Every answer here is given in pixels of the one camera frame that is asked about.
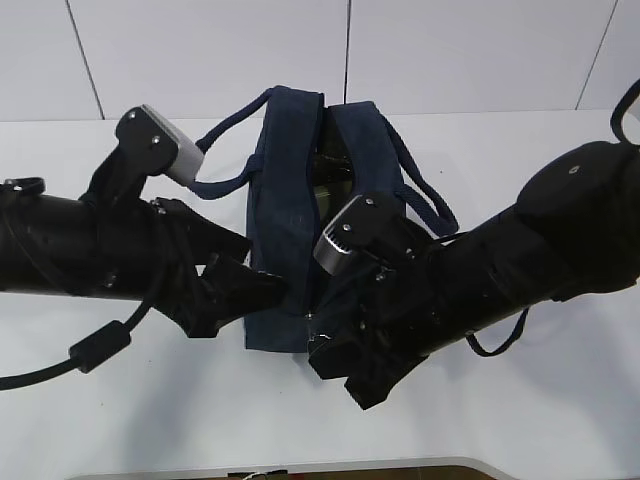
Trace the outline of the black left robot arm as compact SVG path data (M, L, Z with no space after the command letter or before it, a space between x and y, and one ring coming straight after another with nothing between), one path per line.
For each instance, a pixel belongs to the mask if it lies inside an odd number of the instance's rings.
M88 199L45 194L38 177L1 188L2 291L144 301L190 338L283 300L286 282L247 266L250 249L178 199L101 215Z

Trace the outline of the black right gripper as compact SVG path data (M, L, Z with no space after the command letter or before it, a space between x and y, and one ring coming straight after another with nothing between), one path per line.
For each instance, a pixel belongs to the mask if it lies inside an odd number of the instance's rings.
M444 241L415 224L394 224L389 263L375 265L358 288L356 318L309 343L309 364L323 380L346 378L362 410L392 389L429 354L480 330L480 237Z

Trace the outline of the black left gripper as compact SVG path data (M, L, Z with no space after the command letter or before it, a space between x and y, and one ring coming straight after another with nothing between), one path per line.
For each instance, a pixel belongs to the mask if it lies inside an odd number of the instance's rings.
M124 321L129 332L155 309L189 338L214 338L238 318L280 306L287 293L281 277L244 264L248 239L179 200L138 200L104 216L96 240L113 286L142 293Z

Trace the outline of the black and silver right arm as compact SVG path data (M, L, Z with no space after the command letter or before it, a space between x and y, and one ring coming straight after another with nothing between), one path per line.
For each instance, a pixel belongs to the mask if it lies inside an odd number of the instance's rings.
M540 302L610 293L639 278L639 149L590 142L537 172L515 203L449 243L367 192L336 219L336 239L371 272L356 309L309 362L341 378L364 409L432 353Z

